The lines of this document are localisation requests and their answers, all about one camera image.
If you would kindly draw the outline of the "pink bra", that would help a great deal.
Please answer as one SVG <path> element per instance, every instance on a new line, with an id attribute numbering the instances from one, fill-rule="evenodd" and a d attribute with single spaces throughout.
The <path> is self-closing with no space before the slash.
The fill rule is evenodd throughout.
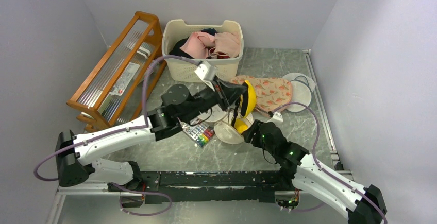
<path id="1" fill-rule="evenodd" d="M 241 39 L 236 33 L 221 32 L 215 35 L 215 47 L 209 49 L 209 58 L 216 54 L 225 54 L 230 58 L 240 55 Z"/>

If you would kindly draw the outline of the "yellow black item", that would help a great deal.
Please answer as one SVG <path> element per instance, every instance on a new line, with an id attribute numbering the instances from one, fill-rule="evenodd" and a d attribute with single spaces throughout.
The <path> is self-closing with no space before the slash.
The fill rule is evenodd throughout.
<path id="1" fill-rule="evenodd" d="M 249 128 L 249 125 L 245 123 L 245 119 L 254 110 L 257 100 L 256 91 L 252 84 L 248 80 L 244 80 L 242 85 L 247 87 L 247 91 L 241 95 L 238 101 L 236 101 L 231 119 L 231 125 L 239 134 L 242 134 Z"/>

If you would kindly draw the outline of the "beige mesh laundry bag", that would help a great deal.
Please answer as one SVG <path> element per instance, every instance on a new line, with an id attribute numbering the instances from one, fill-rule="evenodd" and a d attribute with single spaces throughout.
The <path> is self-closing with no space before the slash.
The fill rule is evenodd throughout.
<path id="1" fill-rule="evenodd" d="M 240 144 L 244 142 L 243 135 L 239 133 L 239 130 L 242 130 L 242 128 L 240 128 L 241 125 L 244 124 L 243 128 L 249 128 L 254 122 L 254 117 L 251 113 L 245 118 L 238 115 L 235 123 L 238 129 L 236 129 L 231 125 L 232 115 L 233 111 L 230 113 L 225 112 L 216 105 L 212 110 L 200 114 L 197 119 L 212 124 L 215 134 L 220 141 L 233 145 Z"/>

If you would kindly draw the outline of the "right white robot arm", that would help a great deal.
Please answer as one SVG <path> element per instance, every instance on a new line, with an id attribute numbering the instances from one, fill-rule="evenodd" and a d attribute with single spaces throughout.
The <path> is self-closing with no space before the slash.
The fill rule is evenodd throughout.
<path id="1" fill-rule="evenodd" d="M 273 122 L 256 120 L 242 136 L 280 165 L 278 184 L 282 189 L 294 187 L 311 194 L 348 223 L 387 223 L 387 209 L 378 187 L 363 186 L 324 165 L 306 148 L 289 142 Z"/>

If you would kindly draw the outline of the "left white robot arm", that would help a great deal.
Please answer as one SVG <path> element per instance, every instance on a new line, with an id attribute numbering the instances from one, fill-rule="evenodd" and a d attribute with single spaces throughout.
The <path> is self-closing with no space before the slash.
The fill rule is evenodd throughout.
<path id="1" fill-rule="evenodd" d="M 58 183 L 71 187 L 87 180 L 114 182 L 130 191 L 143 183 L 139 167 L 134 162 L 103 161 L 110 153 L 174 136 L 189 123 L 215 106 L 226 111 L 242 96 L 247 96 L 247 84 L 222 81 L 217 77 L 213 87 L 205 87 L 192 95 L 183 84 L 171 86 L 161 95 L 161 106 L 128 123 L 99 132 L 75 135 L 71 130 L 61 132 L 55 156 Z"/>

